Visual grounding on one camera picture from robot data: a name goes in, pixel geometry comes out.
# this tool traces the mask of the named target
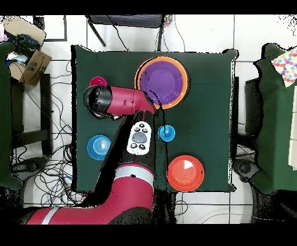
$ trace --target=table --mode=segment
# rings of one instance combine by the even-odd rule
[[[188,154],[199,159],[205,171],[204,181],[197,191],[234,190],[229,184],[229,161],[231,85],[236,50],[214,54],[91,52],[75,45],[71,47],[71,53],[73,92],[76,91],[76,100],[73,100],[73,116],[77,120],[73,125],[73,131],[77,131],[73,138],[73,143],[76,143],[76,191],[92,191],[104,164],[104,161],[96,161],[89,156],[86,150],[89,139],[100,134],[114,141],[121,123],[121,120],[96,120],[89,116],[82,101],[84,90],[95,76],[103,77],[111,86],[134,88],[139,66],[156,56],[169,56],[180,61],[189,75],[190,90],[182,102],[165,110],[166,124],[175,128],[176,136],[167,146],[160,140],[156,142],[156,153],[159,155],[156,156],[154,186],[177,192],[166,181],[166,166],[175,157]],[[155,119],[156,130],[163,124],[160,115]]]

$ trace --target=blue cup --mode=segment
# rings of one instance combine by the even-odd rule
[[[105,158],[110,144],[109,138],[103,135],[96,135],[88,142],[88,153],[93,159],[101,161]]]
[[[158,130],[158,136],[165,142],[170,142],[175,137],[175,130],[170,125],[161,126]]]

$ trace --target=red plate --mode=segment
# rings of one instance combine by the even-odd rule
[[[174,189],[182,192],[193,191],[201,185],[204,169],[193,156],[181,155],[169,164],[167,178]]]

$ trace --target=floor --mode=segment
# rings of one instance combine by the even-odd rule
[[[24,18],[32,22],[31,16]],[[63,16],[45,16],[45,31],[49,34],[47,38],[52,42],[44,42],[41,51],[52,56],[52,61],[45,71],[53,77],[52,84],[71,83],[71,76],[55,77],[70,74],[68,71],[71,67],[68,62],[71,59],[70,45],[72,44],[82,45],[96,52],[124,49],[112,26],[96,26],[107,44],[104,48],[87,25],[84,16],[66,16],[66,19],[67,41],[58,41],[55,39],[65,39]],[[165,28],[165,42],[170,51],[182,52],[184,49],[176,26],[183,37],[186,52],[219,53],[230,48],[239,51],[235,70],[236,76],[240,78],[238,128],[244,133],[245,81],[258,77],[258,71],[252,63],[260,59],[261,48],[268,42],[278,43],[285,49],[297,45],[296,18],[280,15],[176,15],[175,19],[175,22],[173,21],[169,27]],[[156,49],[155,41],[158,32],[156,29],[118,27],[118,31],[130,51],[154,51]],[[167,50],[166,46],[163,39],[163,51]],[[39,85],[35,88],[26,86],[26,90],[40,105]],[[52,86],[52,93],[63,102],[62,119],[71,125],[71,86],[55,84]],[[24,97],[25,131],[40,129],[40,110],[27,95]],[[56,98],[53,97],[52,100],[61,108],[61,103]],[[59,111],[54,104],[52,117],[59,126]],[[54,125],[52,129],[54,139],[59,130]],[[64,144],[70,143],[71,135],[63,134],[63,142]],[[61,145],[61,137],[53,141],[54,149]],[[41,145],[38,143],[27,147],[28,151],[23,154],[24,158],[42,154]],[[244,151],[249,150],[238,148],[238,153],[245,153]],[[58,151],[53,160],[62,158],[63,152]],[[46,189],[40,178],[36,180],[36,183]],[[179,193],[177,200],[184,202],[179,201],[176,205],[178,223],[249,223],[252,214],[251,188],[248,184],[242,183],[235,173],[232,174],[232,183],[236,187],[233,193]],[[44,191],[37,188],[34,178],[31,178],[25,190],[25,206],[41,206],[43,194]]]

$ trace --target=black chair leg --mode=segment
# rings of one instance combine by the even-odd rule
[[[88,19],[88,24],[90,26],[90,28],[92,29],[92,31],[95,33],[95,35],[97,36],[97,38],[99,39],[99,41],[101,42],[101,44],[103,45],[103,47],[106,47],[106,44],[104,43],[103,39],[101,38],[101,36],[99,35],[99,33],[97,32],[97,30],[95,29],[93,23]]]

